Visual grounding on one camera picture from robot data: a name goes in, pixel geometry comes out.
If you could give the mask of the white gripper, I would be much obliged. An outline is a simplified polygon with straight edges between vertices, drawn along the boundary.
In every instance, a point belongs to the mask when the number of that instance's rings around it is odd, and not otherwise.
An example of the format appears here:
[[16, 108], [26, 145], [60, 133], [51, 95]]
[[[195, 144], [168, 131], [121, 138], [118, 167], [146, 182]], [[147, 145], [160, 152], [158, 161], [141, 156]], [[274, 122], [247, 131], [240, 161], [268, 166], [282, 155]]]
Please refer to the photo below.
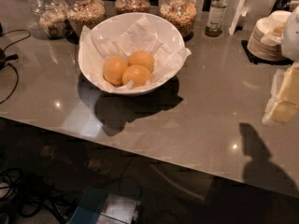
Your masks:
[[[281, 37], [282, 55], [299, 61], [299, 6], [288, 17]], [[266, 105], [263, 124], [278, 125], [289, 122], [299, 111], [299, 63], [274, 74], [271, 97]]]

